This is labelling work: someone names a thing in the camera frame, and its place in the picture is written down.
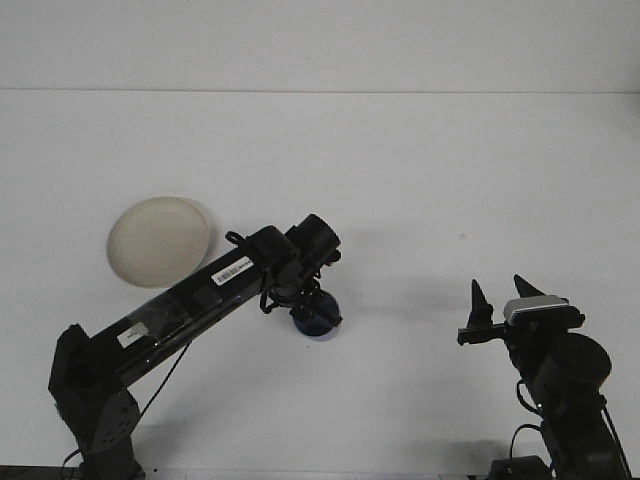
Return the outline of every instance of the white plate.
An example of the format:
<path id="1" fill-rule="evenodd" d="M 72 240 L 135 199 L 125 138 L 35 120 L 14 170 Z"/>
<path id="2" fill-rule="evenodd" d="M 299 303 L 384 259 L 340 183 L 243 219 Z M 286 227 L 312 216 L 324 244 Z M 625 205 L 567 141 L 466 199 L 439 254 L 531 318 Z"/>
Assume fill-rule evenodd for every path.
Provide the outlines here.
<path id="1" fill-rule="evenodd" d="M 114 272 L 133 285 L 166 287 L 193 272 L 209 247 L 200 209 L 185 198 L 156 197 L 127 210 L 109 234 Z"/>

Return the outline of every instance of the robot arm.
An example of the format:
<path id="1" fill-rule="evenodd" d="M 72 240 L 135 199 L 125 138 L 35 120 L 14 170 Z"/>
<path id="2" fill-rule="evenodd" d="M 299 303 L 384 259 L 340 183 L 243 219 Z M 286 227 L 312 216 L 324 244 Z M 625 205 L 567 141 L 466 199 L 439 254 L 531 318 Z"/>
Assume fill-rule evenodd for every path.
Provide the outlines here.
<path id="1" fill-rule="evenodd" d="M 606 400 L 599 388 L 611 372 L 607 352 L 594 340 L 569 332 L 582 326 L 584 315 L 569 302 L 545 295 L 515 277 L 521 298 L 509 301 L 505 322 L 494 324 L 493 307 L 477 282 L 472 284 L 472 311 L 458 343 L 503 339 L 542 423 L 540 432 L 559 480 L 627 480 L 628 465 L 607 428 Z M 551 480 L 551 468 L 538 457 L 493 462 L 492 480 Z"/>
<path id="2" fill-rule="evenodd" d="M 340 241 L 320 218 L 310 215 L 286 234 L 270 226 L 227 239 L 236 248 L 97 335 L 72 325 L 60 336 L 49 391 L 78 441 L 85 478 L 141 474 L 130 437 L 140 411 L 127 387 L 249 299 L 261 295 L 265 313 L 291 308 L 308 335 L 340 323 L 335 300 L 317 281 L 322 266 L 339 260 Z"/>

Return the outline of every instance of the black cable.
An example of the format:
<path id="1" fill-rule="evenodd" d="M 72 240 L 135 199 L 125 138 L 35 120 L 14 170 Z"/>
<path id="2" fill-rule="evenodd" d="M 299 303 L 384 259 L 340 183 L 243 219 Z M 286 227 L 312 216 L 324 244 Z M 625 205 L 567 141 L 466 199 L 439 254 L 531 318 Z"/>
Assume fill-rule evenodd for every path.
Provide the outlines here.
<path id="1" fill-rule="evenodd" d="M 609 410 L 607 410 L 606 405 L 602 409 L 602 411 L 604 412 L 604 416 L 607 419 L 607 423 L 609 424 L 609 430 L 611 430 L 611 435 L 613 435 L 613 439 L 615 440 L 616 445 L 618 446 L 618 450 L 620 452 L 620 459 L 622 460 L 622 465 L 624 466 L 625 472 L 627 473 L 627 476 L 629 478 L 632 478 L 633 476 L 631 475 L 631 467 L 629 467 L 629 462 L 627 462 L 627 456 L 624 454 L 624 450 L 622 449 L 622 442 L 620 442 L 620 437 L 618 437 L 618 432 L 616 432 L 616 427 L 613 426 L 613 420 L 611 420 L 611 415 L 609 415 Z"/>
<path id="2" fill-rule="evenodd" d="M 71 460 L 73 457 L 75 457 L 79 453 L 80 453 L 80 449 L 77 449 L 74 452 L 71 452 L 69 455 L 67 455 L 67 457 L 64 459 L 64 461 L 62 462 L 62 465 L 60 466 L 60 480 L 65 480 L 64 466 L 67 464 L 69 460 Z"/>
<path id="3" fill-rule="evenodd" d="M 182 352 L 180 352 L 180 355 L 178 356 L 178 358 L 176 359 L 175 362 L 173 362 L 173 365 L 171 366 L 171 369 L 169 370 L 169 373 L 167 373 L 167 375 L 164 377 L 164 380 L 162 381 L 162 383 L 160 384 L 160 386 L 158 387 L 158 389 L 156 390 L 156 392 L 151 396 L 151 398 L 149 399 L 149 401 L 147 402 L 147 404 L 144 406 L 144 408 L 142 409 L 142 413 L 140 414 L 140 417 L 138 418 L 138 421 L 136 422 L 136 426 L 138 425 L 138 423 L 140 423 L 140 420 L 142 419 L 142 416 L 147 412 L 147 410 L 149 410 L 149 407 L 151 406 L 151 403 L 156 399 L 156 397 L 160 394 L 160 391 L 163 389 L 163 387 L 167 384 L 167 382 L 169 381 L 169 377 L 171 376 L 171 374 L 173 373 L 173 371 L 176 369 L 176 367 L 178 366 L 178 363 L 180 363 L 180 360 L 182 360 L 182 357 L 184 357 L 184 354 L 187 353 L 187 349 L 189 348 L 189 345 L 191 345 L 191 342 L 187 343 L 184 348 L 182 349 Z M 66 480 L 64 478 L 64 466 L 67 464 L 67 462 L 69 460 L 71 460 L 73 457 L 75 457 L 77 454 L 80 453 L 80 449 L 75 450 L 74 452 L 70 453 L 69 455 L 67 455 L 67 457 L 64 459 L 64 461 L 62 462 L 62 466 L 60 467 L 60 480 Z"/>
<path id="4" fill-rule="evenodd" d="M 182 349 L 182 352 L 180 352 L 180 355 L 178 356 L 178 358 L 176 359 L 175 362 L 173 362 L 173 365 L 171 366 L 171 369 L 169 370 L 169 373 L 167 373 L 167 376 L 164 377 L 164 380 L 162 381 L 162 383 L 160 384 L 160 386 L 158 387 L 158 389 L 156 390 L 156 393 L 154 393 L 151 398 L 149 399 L 149 401 L 147 402 L 147 404 L 144 406 L 144 408 L 142 409 L 142 413 L 140 414 L 140 418 L 138 418 L 138 421 L 136 422 L 136 425 L 138 425 L 138 423 L 140 423 L 140 420 L 142 419 L 142 417 L 144 416 L 144 414 L 147 412 L 147 410 L 149 410 L 149 407 L 151 406 L 151 402 L 153 402 L 156 397 L 160 394 L 160 391 L 162 390 L 162 388 L 167 384 L 167 382 L 169 381 L 169 377 L 171 376 L 171 374 L 173 373 L 173 371 L 176 369 L 176 367 L 178 366 L 178 363 L 180 363 L 180 360 L 182 360 L 182 357 L 184 357 L 184 354 L 187 353 L 187 348 L 189 348 L 189 345 L 191 345 L 191 342 L 187 343 L 184 348 Z"/>
<path id="5" fill-rule="evenodd" d="M 527 401 L 524 399 L 524 397 L 522 396 L 522 392 L 520 391 L 521 385 L 524 385 L 524 380 L 518 380 L 518 383 L 516 383 L 516 396 L 518 397 L 518 401 L 520 402 L 520 405 L 522 405 L 526 410 L 530 411 L 531 413 L 535 413 L 536 415 L 541 417 L 542 414 L 538 411 L 538 409 L 529 405 Z"/>
<path id="6" fill-rule="evenodd" d="M 516 428 L 516 431 L 513 433 L 513 437 L 511 437 L 511 445 L 509 445 L 509 464 L 511 464 L 511 461 L 513 460 L 513 445 L 516 442 L 516 436 L 518 435 L 518 433 L 520 433 L 520 431 L 524 430 L 525 428 L 535 430 L 538 433 L 542 432 L 542 429 L 539 426 L 533 425 L 531 423 L 524 423 L 520 425 L 518 428 Z"/>
<path id="7" fill-rule="evenodd" d="M 224 238 L 226 238 L 227 241 L 233 243 L 234 245 L 240 245 L 244 241 L 244 237 L 242 235 L 237 232 L 231 231 L 227 232 Z"/>

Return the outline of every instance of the white label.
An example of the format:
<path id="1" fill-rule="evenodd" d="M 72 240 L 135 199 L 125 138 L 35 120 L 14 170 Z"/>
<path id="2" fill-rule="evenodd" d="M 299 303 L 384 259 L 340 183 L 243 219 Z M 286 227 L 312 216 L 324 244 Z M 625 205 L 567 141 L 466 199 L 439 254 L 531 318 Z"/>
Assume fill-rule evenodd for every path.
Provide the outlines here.
<path id="1" fill-rule="evenodd" d="M 127 348 L 139 338 L 144 337 L 147 333 L 149 333 L 149 330 L 145 324 L 138 322 L 118 335 L 118 341 L 120 342 L 120 345 L 122 345 L 122 348 Z"/>
<path id="2" fill-rule="evenodd" d="M 221 286 L 231 280 L 233 277 L 244 272 L 247 268 L 253 267 L 253 262 L 249 257 L 242 257 L 240 260 L 236 260 L 228 267 L 220 270 L 218 273 L 211 275 L 211 279 L 216 285 Z"/>

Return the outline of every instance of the white table surface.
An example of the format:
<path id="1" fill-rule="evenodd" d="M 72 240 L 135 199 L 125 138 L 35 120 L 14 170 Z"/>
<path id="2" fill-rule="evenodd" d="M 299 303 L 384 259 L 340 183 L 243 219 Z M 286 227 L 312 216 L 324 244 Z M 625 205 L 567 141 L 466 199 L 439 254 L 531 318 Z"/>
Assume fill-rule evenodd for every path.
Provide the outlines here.
<path id="1" fill-rule="evenodd" d="M 456 329 L 471 278 L 501 320 L 519 273 L 609 351 L 637 471 L 639 155 L 640 95 L 1 91 L 0 463 L 75 448 L 46 389 L 56 339 L 159 293 L 119 280 L 105 243 L 135 202 L 182 195 L 221 233 L 323 217 L 345 320 L 328 342 L 257 301 L 222 321 L 134 433 L 143 465 L 486 471 L 532 419 L 504 346 L 460 348 Z M 141 404 L 168 366 L 134 385 Z M 535 433 L 518 446 L 542 451 Z"/>
<path id="2" fill-rule="evenodd" d="M 638 92 L 633 0 L 0 2 L 0 87 Z"/>

